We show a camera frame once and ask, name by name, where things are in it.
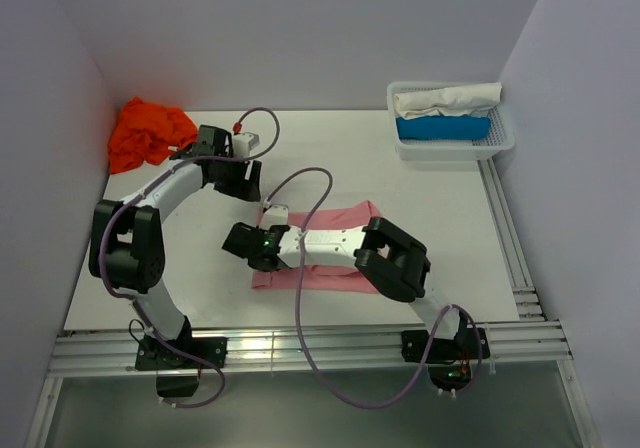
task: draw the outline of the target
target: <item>glass panel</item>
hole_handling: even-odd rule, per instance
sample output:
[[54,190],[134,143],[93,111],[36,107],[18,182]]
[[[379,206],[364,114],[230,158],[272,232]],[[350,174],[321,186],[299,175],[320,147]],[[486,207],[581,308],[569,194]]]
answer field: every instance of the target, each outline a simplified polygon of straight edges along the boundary
[[[195,410],[159,405],[151,377],[70,379],[47,446],[580,446],[555,363],[497,370],[494,376],[483,370],[455,401],[438,397],[423,377],[405,400],[379,411],[344,405],[312,373],[229,375],[223,397]],[[410,375],[406,369],[362,370],[331,378],[352,396],[381,400]],[[207,380],[213,383],[213,376]]]

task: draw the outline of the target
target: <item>blue towel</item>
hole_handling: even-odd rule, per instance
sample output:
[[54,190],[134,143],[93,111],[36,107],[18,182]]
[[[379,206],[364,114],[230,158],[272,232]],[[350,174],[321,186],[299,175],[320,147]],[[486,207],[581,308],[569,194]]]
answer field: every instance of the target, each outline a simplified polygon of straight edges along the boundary
[[479,140],[489,134],[491,120],[474,116],[398,117],[396,125],[401,140]]

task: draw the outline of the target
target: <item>white basket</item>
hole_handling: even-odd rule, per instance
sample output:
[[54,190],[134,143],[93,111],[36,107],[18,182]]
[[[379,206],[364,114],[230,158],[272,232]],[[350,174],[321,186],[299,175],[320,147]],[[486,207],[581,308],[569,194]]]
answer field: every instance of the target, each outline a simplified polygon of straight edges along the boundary
[[482,140],[401,140],[396,125],[396,110],[393,95],[411,91],[429,91],[449,86],[470,83],[434,83],[397,81],[387,87],[389,123],[396,144],[396,152],[405,161],[475,161],[488,160],[500,151],[510,150],[515,145],[513,132],[502,124],[498,110],[489,111],[491,128]]

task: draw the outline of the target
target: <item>white wall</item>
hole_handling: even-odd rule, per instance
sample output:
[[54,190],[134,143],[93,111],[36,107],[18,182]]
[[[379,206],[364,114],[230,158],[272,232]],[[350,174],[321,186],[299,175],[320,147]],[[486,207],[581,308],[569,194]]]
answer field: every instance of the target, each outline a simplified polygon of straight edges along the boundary
[[501,79],[498,165],[606,446],[640,443],[640,0],[539,0]]
[[0,444],[22,446],[106,174],[114,104],[56,0],[0,0]]
[[402,79],[495,81],[536,0],[61,0],[118,103],[383,108]]

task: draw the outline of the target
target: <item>white towel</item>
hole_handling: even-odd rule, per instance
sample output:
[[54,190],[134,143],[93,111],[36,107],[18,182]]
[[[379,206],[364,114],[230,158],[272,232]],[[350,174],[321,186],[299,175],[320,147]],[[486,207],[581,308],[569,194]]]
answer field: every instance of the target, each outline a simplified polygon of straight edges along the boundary
[[421,116],[486,116],[500,102],[502,83],[452,86],[393,95],[396,112],[405,120]]

